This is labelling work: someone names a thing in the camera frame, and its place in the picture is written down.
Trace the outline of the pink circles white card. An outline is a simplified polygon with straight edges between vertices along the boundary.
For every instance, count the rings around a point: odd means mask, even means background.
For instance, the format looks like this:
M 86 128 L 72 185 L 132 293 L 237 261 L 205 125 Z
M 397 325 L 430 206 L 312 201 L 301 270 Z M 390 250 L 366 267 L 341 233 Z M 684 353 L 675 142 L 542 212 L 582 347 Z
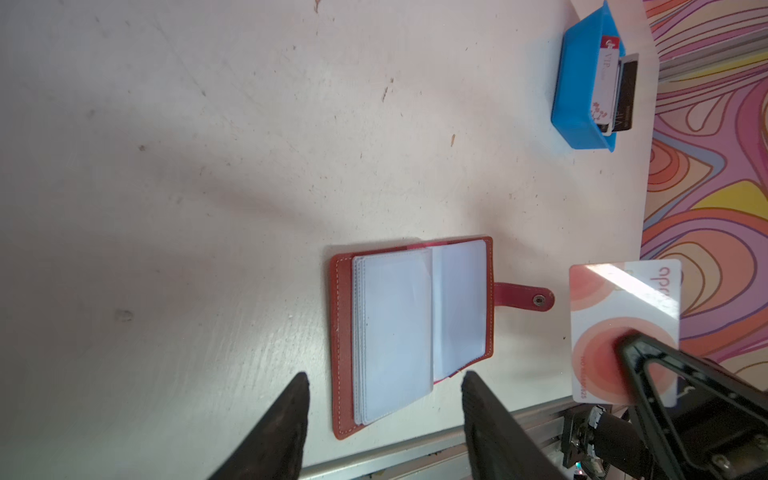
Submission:
M 631 405 L 616 345 L 634 332 L 679 347 L 682 265 L 677 259 L 569 269 L 572 398 Z

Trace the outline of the red leather card holder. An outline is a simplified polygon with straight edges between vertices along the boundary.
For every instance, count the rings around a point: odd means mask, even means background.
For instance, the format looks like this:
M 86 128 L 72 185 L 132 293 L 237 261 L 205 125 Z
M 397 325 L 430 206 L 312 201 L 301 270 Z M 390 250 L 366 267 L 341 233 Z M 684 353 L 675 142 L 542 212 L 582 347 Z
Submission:
M 332 428 L 346 439 L 494 353 L 495 310 L 546 312 L 497 282 L 489 236 L 340 253 L 328 266 Z

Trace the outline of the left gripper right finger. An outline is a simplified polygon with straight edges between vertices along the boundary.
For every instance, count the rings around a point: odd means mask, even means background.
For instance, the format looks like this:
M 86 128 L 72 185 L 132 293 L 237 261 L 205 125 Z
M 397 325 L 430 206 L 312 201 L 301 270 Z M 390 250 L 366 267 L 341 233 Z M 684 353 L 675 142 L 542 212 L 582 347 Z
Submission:
M 474 479 L 562 479 L 512 414 L 474 371 L 461 385 L 464 432 Z

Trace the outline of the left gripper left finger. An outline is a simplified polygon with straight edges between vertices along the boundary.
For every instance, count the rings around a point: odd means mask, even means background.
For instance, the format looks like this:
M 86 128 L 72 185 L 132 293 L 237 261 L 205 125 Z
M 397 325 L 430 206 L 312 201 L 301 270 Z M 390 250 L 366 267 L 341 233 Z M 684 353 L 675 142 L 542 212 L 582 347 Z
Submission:
M 309 379 L 299 372 L 210 479 L 298 479 L 309 406 Z

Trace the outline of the blue plastic tray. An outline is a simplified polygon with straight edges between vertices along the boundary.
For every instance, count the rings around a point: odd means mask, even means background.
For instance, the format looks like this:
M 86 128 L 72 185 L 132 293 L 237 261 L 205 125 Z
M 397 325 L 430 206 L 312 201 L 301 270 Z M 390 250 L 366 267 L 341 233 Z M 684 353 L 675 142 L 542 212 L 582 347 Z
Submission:
M 617 132 L 603 136 L 590 114 L 603 35 L 618 36 L 620 56 L 625 56 L 625 48 L 607 2 L 569 28 L 563 39 L 551 121 L 574 149 L 615 149 Z

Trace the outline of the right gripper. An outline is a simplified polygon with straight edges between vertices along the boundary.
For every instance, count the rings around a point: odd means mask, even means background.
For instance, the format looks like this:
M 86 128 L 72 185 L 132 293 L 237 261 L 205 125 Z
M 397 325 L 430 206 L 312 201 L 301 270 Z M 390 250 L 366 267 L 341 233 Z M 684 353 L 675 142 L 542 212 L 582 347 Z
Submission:
M 640 332 L 615 343 L 633 412 L 564 414 L 562 466 L 579 479 L 764 479 L 767 394 L 719 365 Z

